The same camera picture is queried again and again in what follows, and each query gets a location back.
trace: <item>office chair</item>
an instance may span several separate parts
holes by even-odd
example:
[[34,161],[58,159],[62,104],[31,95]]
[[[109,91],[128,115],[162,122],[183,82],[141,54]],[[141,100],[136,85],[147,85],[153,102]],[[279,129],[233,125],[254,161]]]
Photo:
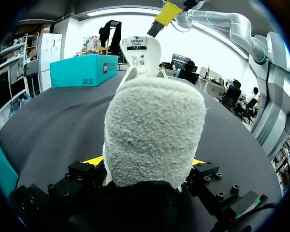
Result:
[[253,107],[257,104],[257,99],[252,99],[247,105],[246,110],[238,110],[236,111],[235,115],[238,116],[241,121],[245,121],[244,117],[248,118],[249,122],[252,122],[251,117],[254,116]]
[[229,110],[231,111],[232,107],[235,107],[238,99],[240,98],[241,95],[241,90],[230,85],[227,93],[224,95],[222,99],[222,104]]
[[182,69],[178,75],[178,78],[187,80],[195,85],[195,83],[197,83],[199,79],[199,76],[200,76],[199,74]]

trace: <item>bolt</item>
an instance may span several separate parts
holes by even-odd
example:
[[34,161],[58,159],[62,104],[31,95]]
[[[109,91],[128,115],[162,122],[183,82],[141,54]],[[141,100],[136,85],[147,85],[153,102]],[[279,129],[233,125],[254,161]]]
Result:
[[216,173],[216,180],[221,180],[222,174],[221,173]]
[[233,185],[231,188],[231,193],[237,193],[239,191],[239,185]]
[[209,184],[209,181],[211,180],[211,178],[209,176],[206,176],[203,178],[203,180],[206,184]]
[[225,196],[224,192],[219,192],[219,193],[217,193],[216,198],[218,199],[218,201],[221,202],[223,200],[224,196]]
[[67,197],[69,196],[69,192],[67,192],[67,191],[63,191],[63,192],[62,192],[62,196],[63,196],[64,198],[67,198]]
[[47,188],[48,188],[49,195],[54,195],[55,194],[55,185],[49,184],[49,185],[47,185]]
[[71,174],[70,174],[70,173],[66,173],[66,174],[65,174],[65,178],[66,178],[66,179],[69,179],[70,177],[71,177]]
[[54,189],[55,186],[53,184],[49,184],[49,185],[47,185],[47,188],[48,188],[48,190],[50,190],[50,189]]

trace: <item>cable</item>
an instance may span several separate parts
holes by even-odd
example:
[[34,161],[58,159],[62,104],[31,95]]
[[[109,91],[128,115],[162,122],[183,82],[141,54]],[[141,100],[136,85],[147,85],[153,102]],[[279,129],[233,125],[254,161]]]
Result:
[[278,204],[275,204],[275,203],[270,203],[270,204],[265,204],[264,206],[261,206],[259,208],[255,208],[255,209],[252,209],[250,210],[249,212],[245,213],[244,215],[242,215],[241,217],[239,217],[236,222],[239,222],[239,221],[242,221],[244,219],[246,219],[247,217],[263,210],[263,209],[275,209],[277,208]]
[[175,25],[173,24],[173,21],[171,21],[171,24],[172,24],[173,27],[174,27],[176,30],[178,30],[179,32],[186,33],[186,32],[190,31],[190,30],[193,28],[193,24],[194,24],[194,22],[195,22],[195,21],[192,22],[191,27],[190,27],[188,30],[186,30],[186,31],[182,31],[182,30],[178,29],[177,27],[175,27]]

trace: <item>gray terry cloth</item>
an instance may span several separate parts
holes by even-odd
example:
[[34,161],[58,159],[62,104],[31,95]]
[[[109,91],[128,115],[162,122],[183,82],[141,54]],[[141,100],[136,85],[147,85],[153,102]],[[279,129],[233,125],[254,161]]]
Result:
[[189,175],[205,118],[203,96],[176,80],[136,78],[123,84],[105,115],[104,163],[117,186]]

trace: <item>ceiling light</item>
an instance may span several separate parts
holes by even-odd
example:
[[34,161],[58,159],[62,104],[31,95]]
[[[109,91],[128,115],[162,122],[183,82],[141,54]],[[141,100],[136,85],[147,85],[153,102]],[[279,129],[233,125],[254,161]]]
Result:
[[100,10],[100,11],[94,11],[90,12],[87,15],[88,16],[99,16],[99,15],[106,15],[106,14],[117,14],[117,13],[145,13],[145,14],[153,14],[158,15],[161,13],[161,11],[153,10],[153,9],[147,9],[147,8],[113,8],[113,9],[107,9],[107,10]]

